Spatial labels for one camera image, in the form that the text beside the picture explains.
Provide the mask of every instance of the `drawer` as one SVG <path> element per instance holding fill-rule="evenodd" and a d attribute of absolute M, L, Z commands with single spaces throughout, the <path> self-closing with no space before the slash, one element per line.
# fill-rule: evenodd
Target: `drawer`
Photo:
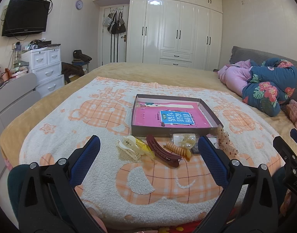
<path fill-rule="evenodd" d="M 33 69 L 31 72 L 37 77 L 37 85 L 61 75 L 61 62 Z"/>
<path fill-rule="evenodd" d="M 181 53 L 181 52 L 172 52 L 172 51 L 161 50 L 160 58 L 192 62 L 192 54 Z"/>
<path fill-rule="evenodd" d="M 60 48 L 50 49 L 47 51 L 47 53 L 48 53 L 48 64 L 53 64 L 61 61 Z"/>
<path fill-rule="evenodd" d="M 188 67 L 191 66 L 191 62 L 185 62 L 185 61 L 179 61 L 179 60 L 164 60 L 160 59 L 160 64 L 162 65 L 174 65 L 174 66 L 183 66 L 183 67 Z"/>
<path fill-rule="evenodd" d="M 48 64 L 47 61 L 47 51 L 38 51 L 31 53 L 32 55 L 32 64 L 31 69 L 36 69 Z"/>
<path fill-rule="evenodd" d="M 63 86 L 64 86 L 64 75 L 62 74 L 38 85 L 35 88 L 35 90 L 39 92 L 41 95 L 41 98 L 43 98 L 46 95 L 51 94 L 52 92 L 56 91 L 57 89 Z"/>

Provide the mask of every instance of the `wall-mounted tv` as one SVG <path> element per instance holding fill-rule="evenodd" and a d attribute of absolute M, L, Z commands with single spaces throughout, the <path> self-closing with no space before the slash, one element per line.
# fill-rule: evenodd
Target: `wall-mounted tv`
<path fill-rule="evenodd" d="M 13 37 L 46 31 L 50 2 L 10 0 L 3 20 L 2 36 Z"/>

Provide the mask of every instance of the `metal screw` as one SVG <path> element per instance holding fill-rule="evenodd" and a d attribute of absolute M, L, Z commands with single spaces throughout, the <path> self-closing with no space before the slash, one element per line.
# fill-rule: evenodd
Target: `metal screw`
<path fill-rule="evenodd" d="M 61 158 L 61 159 L 59 159 L 59 161 L 58 161 L 58 164 L 59 165 L 64 165 L 66 163 L 66 159 L 65 158 Z"/>
<path fill-rule="evenodd" d="M 36 166 L 37 166 L 37 164 L 35 162 L 33 162 L 33 163 L 30 164 L 30 168 L 31 169 L 34 169 Z"/>
<path fill-rule="evenodd" d="M 263 169 L 263 170 L 267 170 L 267 166 L 265 165 L 265 164 L 261 164 L 261 168 Z"/>
<path fill-rule="evenodd" d="M 232 163 L 234 166 L 239 166 L 239 165 L 240 165 L 240 162 L 239 162 L 237 159 L 232 160 L 231 163 Z"/>

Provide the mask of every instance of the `pillow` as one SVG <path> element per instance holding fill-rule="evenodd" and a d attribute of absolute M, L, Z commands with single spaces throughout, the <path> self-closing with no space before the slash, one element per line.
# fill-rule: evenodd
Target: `pillow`
<path fill-rule="evenodd" d="M 270 59 L 270 58 L 280 58 L 280 59 L 284 59 L 287 61 L 290 61 L 297 69 L 297 61 L 277 55 L 277 54 L 273 54 L 273 53 L 269 53 L 269 52 L 264 52 L 264 51 L 258 51 L 258 50 L 253 50 L 253 49 L 246 49 L 246 48 L 241 48 L 238 46 L 234 46 L 232 49 L 232 55 L 230 57 L 230 64 L 235 64 L 239 61 L 242 60 L 253 60 L 255 61 L 257 64 L 261 65 L 263 61 Z M 297 86 L 295 88 L 295 91 L 291 97 L 291 99 L 297 101 Z"/>

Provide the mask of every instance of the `door handle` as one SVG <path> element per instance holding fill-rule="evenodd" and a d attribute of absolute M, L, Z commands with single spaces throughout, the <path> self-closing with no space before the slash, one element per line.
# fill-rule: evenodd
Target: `door handle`
<path fill-rule="evenodd" d="M 127 41 L 127 35 L 124 35 L 123 37 L 121 37 L 121 38 L 123 38 L 124 39 L 124 42 L 126 42 Z"/>
<path fill-rule="evenodd" d="M 56 87 L 56 84 L 54 84 L 52 87 L 49 87 L 49 88 L 47 88 L 47 89 L 53 89 L 53 88 L 55 88 Z"/>
<path fill-rule="evenodd" d="M 46 72 L 45 74 L 52 74 L 53 73 L 53 70 L 51 70 L 50 72 Z"/>

